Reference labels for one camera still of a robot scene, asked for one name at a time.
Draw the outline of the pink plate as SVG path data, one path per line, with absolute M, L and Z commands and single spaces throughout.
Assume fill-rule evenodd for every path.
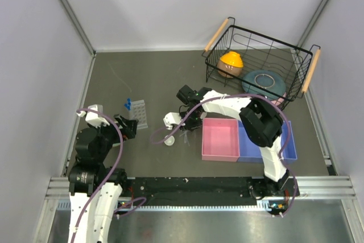
M 285 99 L 283 97 L 279 97 L 275 100 L 271 100 L 271 103 L 277 106 L 279 109 L 282 109 Z

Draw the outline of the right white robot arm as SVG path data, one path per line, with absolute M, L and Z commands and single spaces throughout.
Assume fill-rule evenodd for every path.
M 288 143 L 282 141 L 282 133 L 288 120 L 279 107 L 261 95 L 228 95 L 207 87 L 193 90 L 185 85 L 176 96 L 188 109 L 166 115 L 167 127 L 192 131 L 202 126 L 202 117 L 208 113 L 241 121 L 248 139 L 259 147 L 263 159 L 263 192 L 278 195 L 285 190 L 289 170 L 283 151 Z

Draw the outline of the dark blue plate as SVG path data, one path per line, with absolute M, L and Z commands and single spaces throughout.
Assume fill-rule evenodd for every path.
M 286 94 L 286 84 L 283 78 L 268 70 L 254 70 L 244 75 L 242 88 L 246 93 L 263 95 L 271 101 Z

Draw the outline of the clear test tube rack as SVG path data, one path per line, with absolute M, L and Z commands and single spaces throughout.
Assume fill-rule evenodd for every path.
M 129 119 L 138 121 L 138 130 L 148 128 L 146 104 L 144 100 L 131 101 Z

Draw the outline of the orange and brown bowl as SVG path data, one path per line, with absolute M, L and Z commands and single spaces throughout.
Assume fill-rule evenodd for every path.
M 243 60 L 241 55 L 235 51 L 229 51 L 222 55 L 217 64 L 218 73 L 226 78 L 239 76 L 243 69 Z

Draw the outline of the pink plastic bin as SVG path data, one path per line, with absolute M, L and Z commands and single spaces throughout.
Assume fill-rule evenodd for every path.
M 205 118 L 202 122 L 202 160 L 236 162 L 239 158 L 238 121 Z

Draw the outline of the white crucible cup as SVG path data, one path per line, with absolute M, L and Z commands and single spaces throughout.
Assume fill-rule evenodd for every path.
M 167 146 L 172 146 L 174 143 L 175 143 L 175 138 L 174 136 L 171 136 L 169 137 L 168 139 L 166 139 L 164 141 L 164 143 L 167 145 Z

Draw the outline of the aluminium frame rail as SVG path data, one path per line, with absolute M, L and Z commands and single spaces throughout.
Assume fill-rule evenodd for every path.
M 154 177 L 118 178 L 119 202 L 145 197 L 144 211 L 237 211 L 287 208 L 292 200 L 341 200 L 356 197 L 347 176 L 299 176 L 282 190 L 270 192 L 263 178 L 250 177 Z

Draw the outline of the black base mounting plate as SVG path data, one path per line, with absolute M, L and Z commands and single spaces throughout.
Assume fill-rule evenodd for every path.
M 251 177 L 154 177 L 129 182 L 134 197 L 145 197 L 145 206 L 255 205 L 268 196 L 263 179 Z

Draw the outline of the blue plastic bin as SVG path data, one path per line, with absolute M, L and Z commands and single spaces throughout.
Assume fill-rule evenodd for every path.
M 283 150 L 283 159 L 286 162 L 286 164 L 292 164 L 297 160 L 297 152 L 296 152 L 291 121 L 288 121 L 288 124 L 289 128 L 291 129 L 291 136 L 287 146 Z M 281 146 L 283 146 L 286 142 L 289 128 L 284 122 L 282 126 Z M 243 127 L 241 121 L 238 121 L 238 129 L 239 129 L 239 159 L 237 160 L 237 162 L 263 163 L 259 147 L 253 144 L 252 141 L 249 140 L 246 130 Z

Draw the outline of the clear plastic pipette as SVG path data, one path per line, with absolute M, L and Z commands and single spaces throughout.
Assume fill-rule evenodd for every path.
M 188 146 L 190 146 L 189 139 L 188 139 L 188 131 L 187 130 L 183 131 L 181 136 L 183 137 L 184 143 L 187 144 Z

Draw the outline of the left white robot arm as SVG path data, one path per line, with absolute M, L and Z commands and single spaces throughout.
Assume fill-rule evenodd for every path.
M 76 161 L 68 175 L 71 218 L 68 242 L 107 242 L 118 198 L 130 186 L 122 168 L 104 166 L 114 145 L 133 139 L 138 120 L 120 115 L 114 121 L 98 111 L 81 111 L 88 127 L 77 133 Z

